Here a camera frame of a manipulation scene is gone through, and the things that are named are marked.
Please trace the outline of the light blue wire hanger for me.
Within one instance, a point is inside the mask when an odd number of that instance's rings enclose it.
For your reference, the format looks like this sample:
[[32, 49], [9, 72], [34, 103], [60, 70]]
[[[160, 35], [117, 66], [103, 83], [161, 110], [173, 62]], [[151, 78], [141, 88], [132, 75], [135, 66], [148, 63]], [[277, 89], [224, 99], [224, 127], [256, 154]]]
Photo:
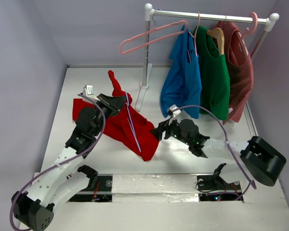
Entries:
[[137, 136], [136, 136], [134, 124], [133, 124], [132, 117], [131, 117], [131, 113], [130, 113], [130, 108], [129, 108], [129, 106], [130, 106], [130, 101], [129, 101], [128, 93], [127, 93], [126, 90], [125, 90], [124, 92], [125, 92], [125, 96], [126, 96], [126, 98], [127, 98], [126, 107], [127, 107], [127, 113], [128, 113], [128, 123], [129, 123], [129, 125], [130, 125], [131, 132], [132, 132], [132, 134], [133, 134], [133, 136], [134, 136], [134, 140], [135, 140], [135, 143], [136, 143], [136, 145], [137, 145], [137, 148], [138, 148], [139, 152], [141, 152], [141, 147], [140, 147], [139, 141], [138, 141]]

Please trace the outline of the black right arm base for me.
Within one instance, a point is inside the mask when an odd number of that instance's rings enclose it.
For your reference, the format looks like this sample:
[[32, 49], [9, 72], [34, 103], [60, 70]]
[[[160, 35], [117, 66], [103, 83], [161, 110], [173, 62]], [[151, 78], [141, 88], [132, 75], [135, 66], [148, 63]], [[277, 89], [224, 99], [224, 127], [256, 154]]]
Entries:
[[243, 201], [239, 181], [227, 183], [221, 176], [226, 163], [220, 164], [213, 173], [198, 175], [195, 188], [201, 202]]

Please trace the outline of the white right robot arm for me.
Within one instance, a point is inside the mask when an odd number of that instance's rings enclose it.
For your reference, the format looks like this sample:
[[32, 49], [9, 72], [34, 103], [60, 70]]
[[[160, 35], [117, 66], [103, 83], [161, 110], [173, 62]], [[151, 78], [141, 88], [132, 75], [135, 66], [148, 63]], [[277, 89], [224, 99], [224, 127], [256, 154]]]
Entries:
[[230, 154], [241, 159], [253, 178], [265, 186], [274, 186], [287, 160], [268, 142], [259, 136], [248, 141], [222, 141], [204, 136], [191, 119], [160, 122], [150, 132], [160, 141], [173, 137], [188, 146], [197, 157], [225, 158]]

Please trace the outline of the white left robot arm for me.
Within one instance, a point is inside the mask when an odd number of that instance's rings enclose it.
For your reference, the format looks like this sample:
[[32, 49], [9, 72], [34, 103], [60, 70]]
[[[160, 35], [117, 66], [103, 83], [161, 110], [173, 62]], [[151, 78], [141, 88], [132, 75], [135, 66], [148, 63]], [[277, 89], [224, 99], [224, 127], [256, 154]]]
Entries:
[[12, 196], [9, 219], [27, 226], [29, 231], [43, 231], [53, 220], [56, 210], [78, 192], [97, 186], [98, 172], [83, 161], [93, 150], [105, 130], [106, 121], [116, 116], [126, 102], [126, 96], [104, 94], [80, 97], [93, 107], [81, 109], [76, 126], [65, 147], [51, 167], [36, 175]]

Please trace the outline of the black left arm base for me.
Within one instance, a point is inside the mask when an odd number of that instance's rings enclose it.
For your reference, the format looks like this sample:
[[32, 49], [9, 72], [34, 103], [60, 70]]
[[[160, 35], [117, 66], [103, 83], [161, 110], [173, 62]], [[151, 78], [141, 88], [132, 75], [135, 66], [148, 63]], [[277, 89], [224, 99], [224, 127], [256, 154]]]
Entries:
[[69, 202], [112, 202], [113, 175], [99, 174], [95, 169], [83, 165], [78, 172], [89, 177], [88, 186], [76, 193]]

